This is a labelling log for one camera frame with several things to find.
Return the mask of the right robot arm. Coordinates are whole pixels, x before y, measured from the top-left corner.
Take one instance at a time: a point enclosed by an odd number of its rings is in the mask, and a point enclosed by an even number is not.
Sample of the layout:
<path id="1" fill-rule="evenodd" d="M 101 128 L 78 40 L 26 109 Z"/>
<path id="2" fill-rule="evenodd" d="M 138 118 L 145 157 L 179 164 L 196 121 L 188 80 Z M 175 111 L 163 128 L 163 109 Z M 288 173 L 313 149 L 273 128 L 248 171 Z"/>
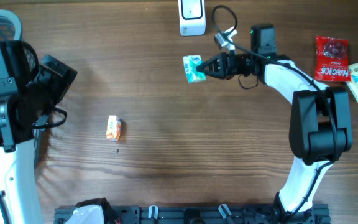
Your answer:
<path id="1" fill-rule="evenodd" d="M 236 54 L 235 27 L 219 31 L 214 40 L 227 48 L 197 66 L 205 75 L 230 79 L 255 75 L 291 104 L 289 143 L 294 160 L 288 179 L 275 196 L 272 221 L 304 222 L 313 214 L 313 197 L 324 174 L 352 146 L 347 91 L 312 79 L 285 55 L 278 55 L 272 24 L 251 27 L 251 48 Z"/>

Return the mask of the orange white small box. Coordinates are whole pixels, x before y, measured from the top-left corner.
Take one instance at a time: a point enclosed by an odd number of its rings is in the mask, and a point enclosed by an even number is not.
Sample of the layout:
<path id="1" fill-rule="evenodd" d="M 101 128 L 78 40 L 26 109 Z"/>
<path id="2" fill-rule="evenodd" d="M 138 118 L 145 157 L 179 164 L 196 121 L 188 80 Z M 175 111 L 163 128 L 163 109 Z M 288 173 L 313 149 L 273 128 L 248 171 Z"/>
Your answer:
<path id="1" fill-rule="evenodd" d="M 118 141 L 121 136 L 121 120 L 115 116 L 110 115 L 108 118 L 106 128 L 106 138 L 111 141 Z"/>

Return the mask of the teal white small box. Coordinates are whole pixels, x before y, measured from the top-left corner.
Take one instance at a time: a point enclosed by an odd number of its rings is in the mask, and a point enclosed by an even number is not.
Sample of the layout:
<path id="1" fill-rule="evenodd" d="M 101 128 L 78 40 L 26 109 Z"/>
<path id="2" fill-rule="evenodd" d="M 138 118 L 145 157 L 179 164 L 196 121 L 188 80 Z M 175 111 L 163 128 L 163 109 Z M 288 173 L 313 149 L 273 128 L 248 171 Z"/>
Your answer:
<path id="1" fill-rule="evenodd" d="M 183 66 L 188 83 L 198 83 L 206 80 L 206 75 L 197 71 L 197 66 L 203 63 L 200 55 L 183 57 Z"/>

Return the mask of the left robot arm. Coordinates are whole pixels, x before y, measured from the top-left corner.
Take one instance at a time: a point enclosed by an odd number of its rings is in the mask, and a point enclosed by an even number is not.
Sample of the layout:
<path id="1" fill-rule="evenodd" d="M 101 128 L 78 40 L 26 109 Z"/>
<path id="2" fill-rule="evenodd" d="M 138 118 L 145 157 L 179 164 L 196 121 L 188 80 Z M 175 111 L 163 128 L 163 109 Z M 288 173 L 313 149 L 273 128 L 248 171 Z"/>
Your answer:
<path id="1" fill-rule="evenodd" d="M 42 223 L 35 181 L 35 132 L 54 128 L 77 72 L 56 58 L 39 60 L 22 40 L 0 43 L 0 223 Z"/>

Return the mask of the red Hacks candy bag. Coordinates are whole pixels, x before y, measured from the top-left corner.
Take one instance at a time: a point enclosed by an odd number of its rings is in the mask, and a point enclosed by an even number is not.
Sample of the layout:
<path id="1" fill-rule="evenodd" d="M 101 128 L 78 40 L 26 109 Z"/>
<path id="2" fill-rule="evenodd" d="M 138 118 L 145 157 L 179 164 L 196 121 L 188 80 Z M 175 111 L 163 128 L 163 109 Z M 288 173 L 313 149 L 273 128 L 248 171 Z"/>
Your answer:
<path id="1" fill-rule="evenodd" d="M 316 36 L 314 79 L 327 82 L 351 81 L 348 40 Z"/>

